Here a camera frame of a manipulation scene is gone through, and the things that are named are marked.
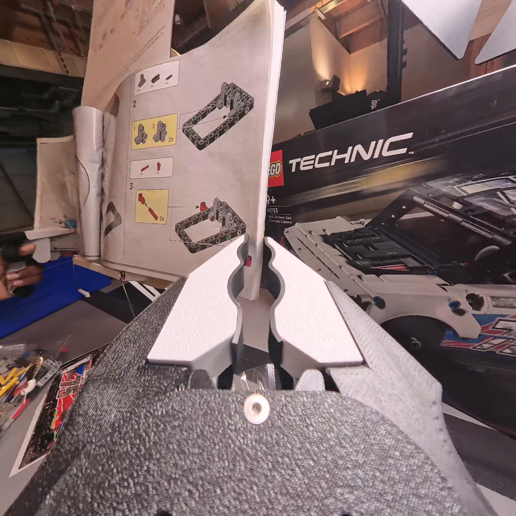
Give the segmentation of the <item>lego parts bag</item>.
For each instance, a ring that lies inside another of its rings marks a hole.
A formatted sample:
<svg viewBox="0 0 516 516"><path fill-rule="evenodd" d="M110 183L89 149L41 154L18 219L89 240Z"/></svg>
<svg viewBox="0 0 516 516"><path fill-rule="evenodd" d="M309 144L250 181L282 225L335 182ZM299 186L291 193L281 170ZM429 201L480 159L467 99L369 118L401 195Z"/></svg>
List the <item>lego parts bag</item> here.
<svg viewBox="0 0 516 516"><path fill-rule="evenodd" d="M1 435L63 364L71 335L50 348L18 342L1 346Z"/></svg>

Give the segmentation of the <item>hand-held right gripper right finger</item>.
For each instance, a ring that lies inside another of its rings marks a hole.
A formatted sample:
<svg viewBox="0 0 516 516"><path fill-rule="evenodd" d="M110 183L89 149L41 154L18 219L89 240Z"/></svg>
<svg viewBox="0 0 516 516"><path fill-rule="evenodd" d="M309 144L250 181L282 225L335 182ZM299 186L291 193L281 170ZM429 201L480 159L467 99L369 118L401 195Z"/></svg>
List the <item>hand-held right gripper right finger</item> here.
<svg viewBox="0 0 516 516"><path fill-rule="evenodd" d="M365 364L356 339L326 281L270 237L264 238L263 288L274 302L269 316L269 354L283 389L293 389L309 370Z"/></svg>

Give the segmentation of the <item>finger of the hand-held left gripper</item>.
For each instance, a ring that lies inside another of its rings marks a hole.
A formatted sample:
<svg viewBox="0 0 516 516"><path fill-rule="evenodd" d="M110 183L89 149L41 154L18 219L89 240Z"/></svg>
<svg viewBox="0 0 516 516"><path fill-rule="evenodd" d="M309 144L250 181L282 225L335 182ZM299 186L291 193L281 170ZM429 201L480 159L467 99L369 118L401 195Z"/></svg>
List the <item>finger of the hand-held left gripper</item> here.
<svg viewBox="0 0 516 516"><path fill-rule="evenodd" d="M25 242L35 242L44 238L49 238L51 241L58 243L77 243L78 233L75 229L52 227L43 229L30 229L24 231Z"/></svg>

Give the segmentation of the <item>holographic sticker sheet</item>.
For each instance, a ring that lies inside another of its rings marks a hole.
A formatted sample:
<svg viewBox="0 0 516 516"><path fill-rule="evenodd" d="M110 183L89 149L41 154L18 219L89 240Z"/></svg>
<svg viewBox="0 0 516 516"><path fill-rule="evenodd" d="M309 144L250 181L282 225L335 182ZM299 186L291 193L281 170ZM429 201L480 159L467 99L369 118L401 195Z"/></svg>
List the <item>holographic sticker sheet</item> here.
<svg viewBox="0 0 516 516"><path fill-rule="evenodd" d="M77 393L108 345L104 344L59 366L30 422L9 478L48 455Z"/></svg>

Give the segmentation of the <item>person's left hand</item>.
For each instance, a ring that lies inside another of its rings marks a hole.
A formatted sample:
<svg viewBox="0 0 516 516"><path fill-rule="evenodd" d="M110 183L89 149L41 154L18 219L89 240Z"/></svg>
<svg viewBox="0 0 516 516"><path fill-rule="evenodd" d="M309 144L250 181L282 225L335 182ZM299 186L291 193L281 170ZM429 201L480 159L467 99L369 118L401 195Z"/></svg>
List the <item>person's left hand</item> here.
<svg viewBox="0 0 516 516"><path fill-rule="evenodd" d="M42 280L42 267L33 259L37 248L34 243L24 243L22 240L1 237L1 253L9 249L7 256L16 257L24 268L11 269L12 263L5 261L1 254L1 301L14 297L18 291L31 287Z"/></svg>

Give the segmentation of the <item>blue plastic bin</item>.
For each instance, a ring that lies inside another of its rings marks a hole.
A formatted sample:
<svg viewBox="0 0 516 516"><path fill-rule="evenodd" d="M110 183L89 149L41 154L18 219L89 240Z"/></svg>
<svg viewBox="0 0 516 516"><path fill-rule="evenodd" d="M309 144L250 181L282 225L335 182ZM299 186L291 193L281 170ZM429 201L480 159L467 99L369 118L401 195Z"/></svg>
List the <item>blue plastic bin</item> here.
<svg viewBox="0 0 516 516"><path fill-rule="evenodd" d="M34 286L30 296L1 301L1 338L83 299L79 289L91 293L112 282L106 275L74 265L71 256L42 266L42 280Z"/></svg>

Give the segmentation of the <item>lego instruction booklet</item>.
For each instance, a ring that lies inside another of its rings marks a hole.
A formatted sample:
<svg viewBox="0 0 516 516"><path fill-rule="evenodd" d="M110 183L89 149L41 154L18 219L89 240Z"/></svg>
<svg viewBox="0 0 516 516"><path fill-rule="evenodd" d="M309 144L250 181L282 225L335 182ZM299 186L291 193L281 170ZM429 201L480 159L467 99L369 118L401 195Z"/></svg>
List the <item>lego instruction booklet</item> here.
<svg viewBox="0 0 516 516"><path fill-rule="evenodd" d="M73 110L72 135L37 141L35 229L75 229L113 269L176 281L239 236L259 291L268 157L285 11L251 1L199 47L128 75L105 110Z"/></svg>

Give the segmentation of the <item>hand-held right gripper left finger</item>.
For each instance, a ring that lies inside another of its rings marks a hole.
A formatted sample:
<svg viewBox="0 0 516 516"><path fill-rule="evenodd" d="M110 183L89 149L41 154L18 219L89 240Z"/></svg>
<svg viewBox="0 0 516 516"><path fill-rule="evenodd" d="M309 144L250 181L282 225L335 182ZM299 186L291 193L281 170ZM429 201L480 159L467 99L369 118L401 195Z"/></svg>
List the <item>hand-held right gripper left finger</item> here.
<svg viewBox="0 0 516 516"><path fill-rule="evenodd" d="M248 237L239 236L189 274L147 359L154 377L207 373L219 389L234 389L243 351L242 307Z"/></svg>

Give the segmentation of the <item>black lego set box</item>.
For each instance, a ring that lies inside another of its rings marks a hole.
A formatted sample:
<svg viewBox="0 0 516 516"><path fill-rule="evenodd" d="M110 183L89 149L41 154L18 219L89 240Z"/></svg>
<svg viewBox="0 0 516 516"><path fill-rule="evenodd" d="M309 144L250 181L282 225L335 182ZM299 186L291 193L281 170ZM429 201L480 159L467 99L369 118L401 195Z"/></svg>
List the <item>black lego set box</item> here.
<svg viewBox="0 0 516 516"><path fill-rule="evenodd" d="M273 146L266 236L515 437L515 65Z"/></svg>

